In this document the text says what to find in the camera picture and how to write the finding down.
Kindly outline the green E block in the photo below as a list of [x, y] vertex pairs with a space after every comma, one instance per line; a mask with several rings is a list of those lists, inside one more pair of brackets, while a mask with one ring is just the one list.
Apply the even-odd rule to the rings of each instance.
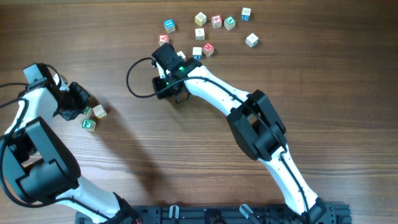
[[85, 130], [94, 131], [96, 122], [93, 119], [84, 119], [81, 127]]

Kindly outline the yellow 3 block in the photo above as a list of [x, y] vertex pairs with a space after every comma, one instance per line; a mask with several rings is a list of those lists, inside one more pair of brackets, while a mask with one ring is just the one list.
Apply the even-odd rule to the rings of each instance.
[[102, 105], [97, 105], [93, 107], [92, 110], [98, 119], [101, 119], [107, 115], [107, 112]]

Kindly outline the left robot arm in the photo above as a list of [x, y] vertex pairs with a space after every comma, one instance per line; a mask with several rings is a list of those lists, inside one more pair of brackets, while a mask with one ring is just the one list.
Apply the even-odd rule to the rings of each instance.
[[68, 206], [93, 223], [139, 223], [140, 215], [123, 198], [81, 175], [77, 160], [50, 126], [56, 115], [70, 121], [84, 113], [90, 94], [46, 63], [33, 63], [23, 72], [27, 85], [15, 99], [19, 109], [1, 136], [4, 193], [22, 207]]

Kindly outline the plain block green side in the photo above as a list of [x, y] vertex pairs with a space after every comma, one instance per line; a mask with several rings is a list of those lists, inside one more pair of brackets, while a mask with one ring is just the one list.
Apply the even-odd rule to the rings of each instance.
[[252, 33], [246, 37], [246, 44], [253, 48], [259, 42], [259, 38], [256, 34]]

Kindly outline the green Z block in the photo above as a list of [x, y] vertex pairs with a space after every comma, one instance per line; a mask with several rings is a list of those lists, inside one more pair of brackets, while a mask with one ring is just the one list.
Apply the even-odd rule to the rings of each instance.
[[91, 117], [92, 114], [93, 114], [92, 107], [87, 106], [87, 107], [83, 110], [83, 113], [82, 113], [81, 115], [82, 115], [82, 117], [83, 117], [84, 119], [89, 119], [89, 118]]

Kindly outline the red A block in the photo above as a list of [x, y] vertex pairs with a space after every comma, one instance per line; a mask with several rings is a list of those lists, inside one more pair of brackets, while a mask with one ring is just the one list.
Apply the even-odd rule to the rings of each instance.
[[169, 43], [169, 36], [167, 34], [159, 35], [159, 45], [162, 46], [166, 43]]

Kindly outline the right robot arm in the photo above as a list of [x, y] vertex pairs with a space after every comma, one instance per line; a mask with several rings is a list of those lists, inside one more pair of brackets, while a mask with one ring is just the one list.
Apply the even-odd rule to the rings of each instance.
[[295, 222], [316, 223], [326, 208], [308, 186], [290, 155], [286, 127], [267, 95], [239, 90], [214, 76], [195, 58], [183, 59], [170, 44], [152, 54], [159, 76], [153, 79], [158, 98], [177, 97], [187, 90], [220, 110], [229, 124], [239, 148], [269, 171], [298, 217]]

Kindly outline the plain block red side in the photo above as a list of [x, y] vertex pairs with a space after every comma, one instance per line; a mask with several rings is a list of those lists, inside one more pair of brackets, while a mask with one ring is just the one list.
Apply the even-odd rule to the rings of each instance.
[[182, 51], [177, 52], [177, 55], [178, 55], [179, 57], [183, 58], [184, 61], [187, 60], [187, 57], [185, 56], [185, 54], [184, 54]]

